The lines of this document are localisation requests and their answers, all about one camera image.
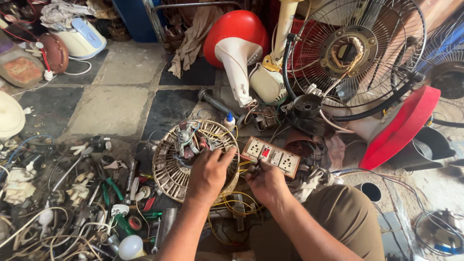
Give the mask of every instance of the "white bottle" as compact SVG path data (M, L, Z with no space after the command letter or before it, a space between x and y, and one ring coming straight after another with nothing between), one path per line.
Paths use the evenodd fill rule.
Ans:
M234 126L235 126L235 118L232 116L232 112L229 111L229 114L224 118L224 127L226 127L227 130L230 130Z

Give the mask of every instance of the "person's knee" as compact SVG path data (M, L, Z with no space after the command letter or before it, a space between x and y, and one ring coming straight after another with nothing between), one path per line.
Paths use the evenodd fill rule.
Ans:
M355 187L343 184L329 186L311 194L303 206L321 222L342 213L368 215L374 210L364 193Z

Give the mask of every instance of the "switch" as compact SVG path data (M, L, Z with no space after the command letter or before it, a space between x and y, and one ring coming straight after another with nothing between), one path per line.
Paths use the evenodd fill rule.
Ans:
M276 153L274 153L274 157L272 157L271 164L274 166L278 166L280 159L282 158L282 154L282 152L276 151Z

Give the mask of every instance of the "light bulb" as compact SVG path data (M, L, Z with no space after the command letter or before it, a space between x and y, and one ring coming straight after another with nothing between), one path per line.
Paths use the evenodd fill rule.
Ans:
M130 235L121 241L119 245L119 257L122 260L131 260L139 256L147 255L143 250L143 241L137 235Z

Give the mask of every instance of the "white plug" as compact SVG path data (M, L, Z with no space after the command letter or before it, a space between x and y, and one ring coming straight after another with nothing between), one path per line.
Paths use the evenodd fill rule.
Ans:
M44 236L47 232L48 225L53 220L53 210L50 209L50 205L47 201L47 205L45 206L46 211L42 212L39 216L39 224L42 225L42 233L40 234L40 238Z
M44 72L44 78L47 81L51 81L53 79L53 72L49 70L45 70Z

